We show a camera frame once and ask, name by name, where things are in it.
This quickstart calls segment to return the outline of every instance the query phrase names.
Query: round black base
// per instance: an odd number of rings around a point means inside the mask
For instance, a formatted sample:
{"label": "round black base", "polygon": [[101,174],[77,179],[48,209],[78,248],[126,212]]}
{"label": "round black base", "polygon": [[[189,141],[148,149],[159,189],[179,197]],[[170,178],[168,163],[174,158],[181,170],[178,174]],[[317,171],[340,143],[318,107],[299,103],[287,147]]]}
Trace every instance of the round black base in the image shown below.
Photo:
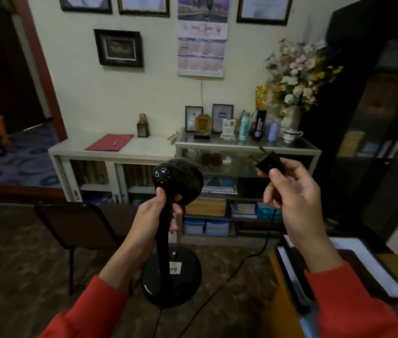
{"label": "round black base", "polygon": [[144,295],[160,308],[175,307],[187,302],[196,293],[202,280],[202,268],[192,250],[183,246],[169,247],[169,262],[177,262],[171,267],[173,284],[171,294],[162,294],[160,291],[161,278],[157,253],[149,257],[141,271],[141,287]]}

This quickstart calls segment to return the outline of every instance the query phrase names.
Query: red sleeve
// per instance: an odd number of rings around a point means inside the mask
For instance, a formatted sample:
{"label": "red sleeve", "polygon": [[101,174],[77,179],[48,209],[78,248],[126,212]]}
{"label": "red sleeve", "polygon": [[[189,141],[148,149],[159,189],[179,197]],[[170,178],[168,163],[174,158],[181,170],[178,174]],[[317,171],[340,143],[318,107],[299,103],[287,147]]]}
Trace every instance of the red sleeve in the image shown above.
{"label": "red sleeve", "polygon": [[127,299],[96,275],[74,306],[57,314],[39,338],[109,338]]}
{"label": "red sleeve", "polygon": [[318,302],[323,338],[398,338],[398,317],[372,298],[347,262],[322,273],[305,271]]}

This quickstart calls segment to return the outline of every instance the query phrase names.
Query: hand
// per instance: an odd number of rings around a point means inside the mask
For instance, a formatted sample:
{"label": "hand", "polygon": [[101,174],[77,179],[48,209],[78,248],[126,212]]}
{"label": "hand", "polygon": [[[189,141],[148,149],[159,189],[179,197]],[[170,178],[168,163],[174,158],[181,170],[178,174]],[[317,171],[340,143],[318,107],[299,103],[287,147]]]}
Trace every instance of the hand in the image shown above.
{"label": "hand", "polygon": [[[271,182],[264,192],[264,203],[282,210],[288,236],[311,272],[340,267],[343,261],[330,242],[322,219],[318,184],[300,162],[284,158],[281,161],[288,176],[277,169],[269,171]],[[258,175],[267,177],[263,172]]]}
{"label": "hand", "polygon": [[[180,199],[181,196],[176,195],[174,201]],[[157,196],[138,208],[126,239],[102,269],[100,279],[116,289],[127,289],[133,274],[143,266],[152,253],[159,216],[165,203],[166,194],[161,187],[157,187]],[[172,209],[174,217],[171,220],[170,232],[178,230],[175,216],[182,215],[182,208],[178,204],[174,204]]]}

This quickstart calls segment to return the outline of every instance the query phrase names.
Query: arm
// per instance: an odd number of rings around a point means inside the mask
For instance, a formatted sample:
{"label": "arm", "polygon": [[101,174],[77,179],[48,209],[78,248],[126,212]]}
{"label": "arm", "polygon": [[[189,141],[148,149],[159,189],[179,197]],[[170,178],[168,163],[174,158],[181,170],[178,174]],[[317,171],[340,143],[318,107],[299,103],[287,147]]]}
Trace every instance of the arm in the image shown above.
{"label": "arm", "polygon": [[393,309],[371,298],[329,240],[322,220],[319,186],[301,163],[281,160],[289,176],[270,170],[264,202],[282,209],[288,236],[307,264],[305,274],[320,310],[321,336],[398,337],[398,317]]}
{"label": "arm", "polygon": [[[116,253],[95,276],[74,306],[52,319],[39,338],[108,338],[126,305],[132,276],[150,256],[158,229],[158,217],[166,202],[162,188],[140,205],[132,227]],[[181,215],[179,205],[174,212]],[[170,230],[177,230],[175,221]]]}

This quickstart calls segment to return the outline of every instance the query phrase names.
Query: floor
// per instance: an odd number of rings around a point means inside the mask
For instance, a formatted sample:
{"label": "floor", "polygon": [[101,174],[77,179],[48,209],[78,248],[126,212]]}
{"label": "floor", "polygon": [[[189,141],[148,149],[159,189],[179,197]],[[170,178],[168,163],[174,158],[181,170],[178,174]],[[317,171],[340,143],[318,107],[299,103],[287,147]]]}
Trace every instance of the floor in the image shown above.
{"label": "floor", "polygon": [[0,156],[0,184],[61,188],[47,149],[58,143],[47,122],[10,136],[9,151]]}
{"label": "floor", "polygon": [[[177,337],[248,248],[189,246],[202,264],[203,279],[187,303],[164,310],[157,337]],[[28,206],[0,205],[0,338],[37,337],[56,313],[69,309],[110,254],[76,250],[74,296],[67,295],[68,263],[63,250]],[[245,262],[237,276],[195,319],[183,337],[264,337],[264,311],[276,284],[266,253]],[[158,309],[141,288],[129,300],[113,337],[147,338]]]}

